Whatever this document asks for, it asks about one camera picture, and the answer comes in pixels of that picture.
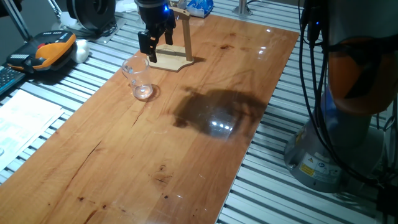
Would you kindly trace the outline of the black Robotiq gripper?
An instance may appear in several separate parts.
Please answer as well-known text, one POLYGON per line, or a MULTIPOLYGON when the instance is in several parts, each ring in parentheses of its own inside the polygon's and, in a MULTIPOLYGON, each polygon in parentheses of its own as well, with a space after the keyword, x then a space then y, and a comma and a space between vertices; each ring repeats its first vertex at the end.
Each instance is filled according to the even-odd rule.
POLYGON ((135 0, 145 31, 138 32, 140 51, 157 63, 156 46, 159 38, 165 35, 165 43, 173 45, 173 31, 176 28, 174 11, 168 0, 135 0))

